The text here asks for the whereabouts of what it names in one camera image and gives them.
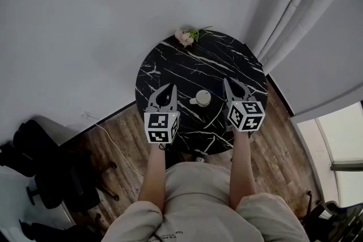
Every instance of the forearm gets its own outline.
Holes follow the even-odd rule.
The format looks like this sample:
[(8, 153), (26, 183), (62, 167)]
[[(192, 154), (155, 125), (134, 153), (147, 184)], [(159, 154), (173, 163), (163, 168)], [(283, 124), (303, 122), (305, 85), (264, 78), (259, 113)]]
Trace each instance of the forearm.
[(165, 151), (159, 149), (158, 145), (150, 146), (149, 162), (138, 200), (149, 201), (163, 212), (165, 201)]
[(245, 196), (256, 193), (248, 133), (236, 132), (230, 177), (229, 205), (235, 210)]

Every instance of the hand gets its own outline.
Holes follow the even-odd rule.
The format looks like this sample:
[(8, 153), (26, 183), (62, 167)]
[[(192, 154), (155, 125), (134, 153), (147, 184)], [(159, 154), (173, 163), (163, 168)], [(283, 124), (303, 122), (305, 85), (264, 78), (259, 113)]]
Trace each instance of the hand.
[(235, 126), (233, 126), (233, 134), (235, 139), (239, 139), (245, 135), (247, 135), (248, 138), (248, 132), (239, 132)]

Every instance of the wooden floor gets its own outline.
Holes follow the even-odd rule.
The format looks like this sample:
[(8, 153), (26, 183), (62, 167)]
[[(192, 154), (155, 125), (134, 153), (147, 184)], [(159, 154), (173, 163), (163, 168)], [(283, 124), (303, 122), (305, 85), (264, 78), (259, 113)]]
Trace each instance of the wooden floor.
[[(303, 216), (309, 200), (306, 192), (311, 190), (314, 200), (318, 200), (318, 191), (306, 153), (289, 121), (289, 114), (270, 84), (268, 89), (265, 120), (260, 130), (250, 138), (255, 180), (260, 192), (282, 196), (296, 215)], [(100, 126), (109, 132), (132, 167), (144, 175), (149, 146), (136, 106)], [(102, 178), (105, 187), (117, 194), (120, 200), (116, 202), (99, 192), (101, 203), (97, 207), (86, 213), (71, 213), (76, 224), (90, 223), (100, 214), (99, 224), (105, 232), (137, 200), (142, 178), (128, 166), (119, 149), (101, 128), (88, 131), (69, 146), (73, 150), (91, 150), (92, 163), (99, 170), (106, 168), (110, 162), (117, 164), (117, 169), (107, 170)], [(226, 151), (207, 156), (206, 162), (230, 169), (231, 155), (231, 151)]]

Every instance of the baseboard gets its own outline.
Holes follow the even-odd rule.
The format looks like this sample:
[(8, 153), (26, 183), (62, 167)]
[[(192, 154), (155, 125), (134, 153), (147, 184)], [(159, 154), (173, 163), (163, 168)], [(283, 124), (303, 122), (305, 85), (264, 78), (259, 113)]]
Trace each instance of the baseboard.
[(275, 90), (277, 96), (280, 98), (280, 100), (282, 101), (285, 109), (288, 111), (290, 117), (295, 116), (294, 112), (292, 111), (289, 103), (286, 101), (284, 95), (281, 93), (280, 89), (278, 88), (278, 86), (276, 85), (276, 83), (273, 81), (273, 79), (271, 78), (270, 75), (266, 76), (266, 79), (269, 81), (269, 83), (271, 84), (272, 88)]
[(87, 129), (85, 129), (84, 131), (78, 133), (76, 136), (72, 137), (70, 140), (68, 140), (65, 143), (63, 143), (61, 146), (67, 146), (67, 145), (71, 144), (79, 136), (83, 135), (84, 133), (86, 133), (86, 132), (90, 131), (91, 129), (93, 129), (94, 127), (96, 127), (96, 124), (99, 125), (99, 124), (103, 123), (104, 121), (109, 120), (113, 116), (121, 113), (122, 111), (126, 110), (127, 108), (129, 108), (129, 107), (131, 107), (132, 105), (135, 105), (135, 104), (136, 104), (136, 101), (131, 102), (130, 104), (127, 104), (126, 106), (123, 106), (121, 109), (117, 110), (116, 112), (113, 112), (111, 115), (107, 116), (106, 118), (103, 118), (102, 120), (100, 120), (100, 121), (96, 122), (95, 124), (91, 125), (90, 127), (88, 127)]

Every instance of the black marble table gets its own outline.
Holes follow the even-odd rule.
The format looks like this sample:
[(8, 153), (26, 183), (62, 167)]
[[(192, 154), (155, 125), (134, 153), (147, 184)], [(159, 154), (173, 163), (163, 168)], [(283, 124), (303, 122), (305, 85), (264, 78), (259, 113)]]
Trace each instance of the black marble table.
[[(227, 108), (222, 82), (226, 77), (243, 82), (263, 107), (267, 84), (261, 64), (247, 46), (216, 31), (201, 31), (197, 44), (184, 48), (171, 36), (160, 42), (145, 58), (136, 80), (136, 103), (141, 117), (150, 95), (162, 85), (178, 89), (179, 129), (173, 150), (199, 155), (217, 154), (233, 147), (233, 132), (226, 131), (222, 111)], [(199, 90), (212, 99), (205, 107), (191, 105)]]

